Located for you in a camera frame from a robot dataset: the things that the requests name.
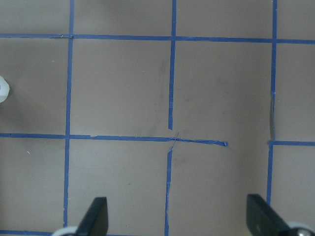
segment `grid square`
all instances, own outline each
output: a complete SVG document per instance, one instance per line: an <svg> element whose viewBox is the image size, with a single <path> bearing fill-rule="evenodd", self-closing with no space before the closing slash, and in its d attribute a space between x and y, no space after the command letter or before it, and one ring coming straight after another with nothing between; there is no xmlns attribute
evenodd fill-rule
<svg viewBox="0 0 315 236"><path fill-rule="evenodd" d="M0 139L0 229L63 226L64 140Z"/></svg>
<svg viewBox="0 0 315 236"><path fill-rule="evenodd" d="M1 133L64 134L67 40L0 39Z"/></svg>
<svg viewBox="0 0 315 236"><path fill-rule="evenodd" d="M315 229L315 147L274 146L271 205L285 221Z"/></svg>
<svg viewBox="0 0 315 236"><path fill-rule="evenodd" d="M275 123L277 140L315 139L315 45L279 44Z"/></svg>
<svg viewBox="0 0 315 236"><path fill-rule="evenodd" d="M1 33L65 34L68 28L68 0L1 0Z"/></svg>
<svg viewBox="0 0 315 236"><path fill-rule="evenodd" d="M170 43L75 40L71 133L168 135Z"/></svg>
<svg viewBox="0 0 315 236"><path fill-rule="evenodd" d="M315 1L278 1L278 38L315 39Z"/></svg>
<svg viewBox="0 0 315 236"><path fill-rule="evenodd" d="M106 196L110 235L162 235L169 143L71 140L69 224Z"/></svg>
<svg viewBox="0 0 315 236"><path fill-rule="evenodd" d="M250 235L246 196L265 196L267 149L264 143L247 148L247 153L245 147L176 143L169 235Z"/></svg>
<svg viewBox="0 0 315 236"><path fill-rule="evenodd" d="M177 0L177 35L272 36L272 1Z"/></svg>
<svg viewBox="0 0 315 236"><path fill-rule="evenodd" d="M235 146L270 140L270 47L177 42L174 130Z"/></svg>
<svg viewBox="0 0 315 236"><path fill-rule="evenodd" d="M172 1L76 0L78 34L170 35Z"/></svg>

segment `gray floor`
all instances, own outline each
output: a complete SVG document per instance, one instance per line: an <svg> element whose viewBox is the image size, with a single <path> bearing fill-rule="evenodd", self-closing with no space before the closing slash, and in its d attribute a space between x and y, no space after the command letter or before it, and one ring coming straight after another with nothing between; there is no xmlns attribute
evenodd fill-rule
<svg viewBox="0 0 315 236"><path fill-rule="evenodd" d="M73 2L74 36L172 35L171 0ZM69 3L0 1L0 75L11 88L0 104L0 234L41 235L62 228L64 221L77 225L94 197L107 196L109 234L164 235L173 142L69 135L178 134L229 146L175 143L169 235L249 235L246 195L265 198L267 192L272 40L237 38L271 39L273 2L177 0L177 36L217 39L176 41L173 130L168 129L171 38L68 39ZM315 141L314 9L312 0L278 1L277 37L300 40L277 44L279 141ZM236 39L222 42L222 37ZM272 206L285 220L313 228L314 155L314 147L274 146L271 188Z"/></svg>

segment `floor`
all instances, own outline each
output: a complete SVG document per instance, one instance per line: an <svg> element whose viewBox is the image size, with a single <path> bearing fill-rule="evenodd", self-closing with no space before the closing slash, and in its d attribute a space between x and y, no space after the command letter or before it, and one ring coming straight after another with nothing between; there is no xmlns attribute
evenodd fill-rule
<svg viewBox="0 0 315 236"><path fill-rule="evenodd" d="M106 196L109 235L315 228L315 1L2 0L0 234Z"/></svg>

